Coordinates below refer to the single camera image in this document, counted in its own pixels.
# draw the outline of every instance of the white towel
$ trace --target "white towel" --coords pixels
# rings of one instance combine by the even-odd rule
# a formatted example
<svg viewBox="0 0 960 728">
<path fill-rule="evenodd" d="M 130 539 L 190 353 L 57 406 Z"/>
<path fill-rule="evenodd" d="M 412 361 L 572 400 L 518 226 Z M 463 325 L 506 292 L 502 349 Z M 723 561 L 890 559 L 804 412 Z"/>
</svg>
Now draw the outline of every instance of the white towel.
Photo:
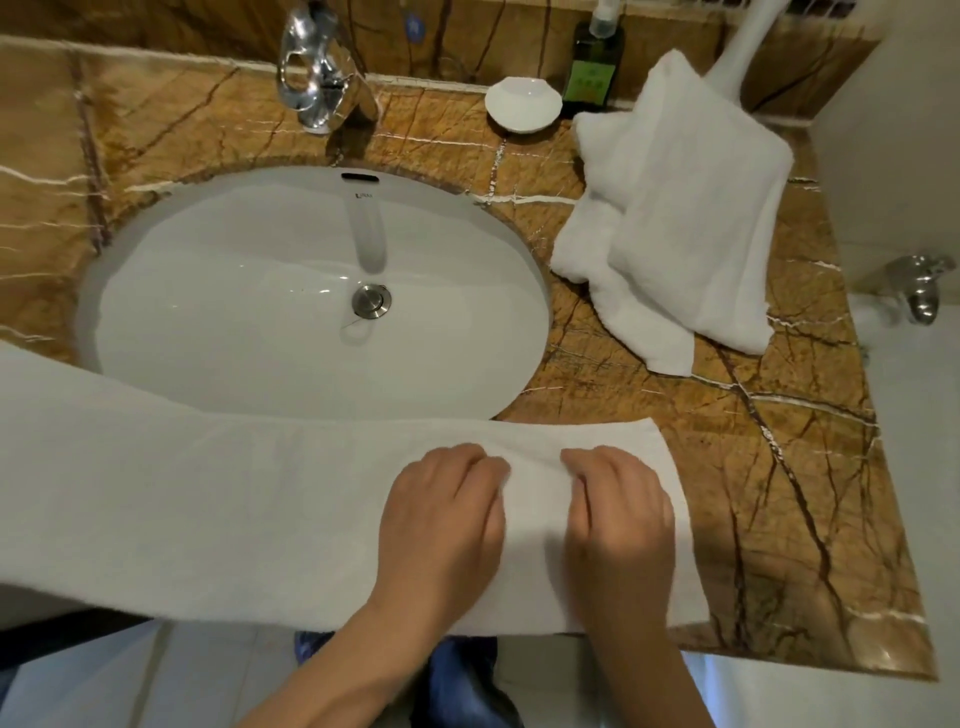
<svg viewBox="0 0 960 728">
<path fill-rule="evenodd" d="M 671 625 L 708 620 L 676 467 L 651 420 L 319 422 L 200 412 L 0 343 L 0 582 L 172 619 L 342 625 L 370 593 L 393 479 L 438 446 L 506 457 L 500 571 L 459 634 L 574 631 L 563 447 L 629 450 L 677 516 Z"/>
<path fill-rule="evenodd" d="M 574 124 L 588 190 L 557 237 L 554 272 L 590 281 L 591 297 L 604 301 L 601 321 L 653 372 L 690 374 L 693 331 L 763 353 L 772 333 L 767 258 L 789 145 L 679 51 L 650 71 L 633 110 L 579 114 Z M 627 293 L 620 279 L 634 288 Z M 629 323 L 609 321 L 605 309 L 629 311 Z"/>
</svg>

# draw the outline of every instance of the white soap dish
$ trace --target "white soap dish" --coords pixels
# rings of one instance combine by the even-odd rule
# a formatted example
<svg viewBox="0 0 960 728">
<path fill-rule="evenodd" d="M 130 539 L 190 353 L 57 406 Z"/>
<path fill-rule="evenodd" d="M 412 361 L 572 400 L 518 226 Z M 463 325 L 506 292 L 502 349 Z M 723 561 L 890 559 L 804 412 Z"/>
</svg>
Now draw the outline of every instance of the white soap dish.
<svg viewBox="0 0 960 728">
<path fill-rule="evenodd" d="M 508 76 L 487 90 L 484 104 L 508 132 L 533 133 L 556 121 L 564 100 L 543 79 Z"/>
</svg>

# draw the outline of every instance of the chrome faucet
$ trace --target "chrome faucet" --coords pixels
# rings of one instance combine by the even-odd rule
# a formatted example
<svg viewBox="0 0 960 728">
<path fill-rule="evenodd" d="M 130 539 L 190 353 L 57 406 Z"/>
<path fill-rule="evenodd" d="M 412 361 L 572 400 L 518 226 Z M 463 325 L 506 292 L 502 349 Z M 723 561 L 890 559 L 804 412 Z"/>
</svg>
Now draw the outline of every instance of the chrome faucet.
<svg viewBox="0 0 960 728">
<path fill-rule="evenodd" d="M 355 112 L 369 121 L 379 115 L 376 98 L 339 29 L 336 13 L 325 2 L 311 0 L 290 11 L 280 39 L 276 90 L 310 133 L 334 133 Z M 301 88 L 290 84 L 294 58 L 306 65 Z"/>
<path fill-rule="evenodd" d="M 900 299 L 909 320 L 929 326 L 940 310 L 937 278 L 956 268 L 949 255 L 904 255 L 883 268 L 886 291 Z"/>
</svg>

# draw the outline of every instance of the sink drain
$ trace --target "sink drain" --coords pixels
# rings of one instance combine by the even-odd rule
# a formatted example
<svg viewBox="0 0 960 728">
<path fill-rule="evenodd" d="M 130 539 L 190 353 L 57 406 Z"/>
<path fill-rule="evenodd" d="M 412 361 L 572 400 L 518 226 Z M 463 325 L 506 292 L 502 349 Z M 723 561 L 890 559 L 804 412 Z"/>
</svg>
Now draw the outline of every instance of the sink drain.
<svg viewBox="0 0 960 728">
<path fill-rule="evenodd" d="M 360 286 L 353 294 L 353 313 L 361 319 L 378 319 L 390 310 L 394 301 L 390 291 L 377 283 Z"/>
</svg>

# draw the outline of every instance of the marble countertop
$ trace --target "marble countertop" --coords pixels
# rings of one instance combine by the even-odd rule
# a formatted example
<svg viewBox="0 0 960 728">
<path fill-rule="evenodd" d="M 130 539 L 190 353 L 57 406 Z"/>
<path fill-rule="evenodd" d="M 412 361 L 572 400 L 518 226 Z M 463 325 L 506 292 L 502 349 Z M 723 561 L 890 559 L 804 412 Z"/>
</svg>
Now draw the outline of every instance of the marble countertop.
<svg viewBox="0 0 960 728">
<path fill-rule="evenodd" d="M 277 164 L 363 164 L 456 187 L 545 263 L 583 192 L 568 123 L 504 136 L 477 94 L 380 85 L 372 135 L 300 129 L 251 67 L 0 47 L 0 338 L 77 363 L 78 282 L 178 184 Z M 29 68 L 30 73 L 20 72 Z M 932 679 L 936 667 L 803 130 L 769 264 L 762 357 L 697 338 L 690 378 L 649 373 L 585 286 L 550 275 L 554 325 L 499 419 L 652 417 L 680 471 L 711 623 L 684 648 Z"/>
</svg>

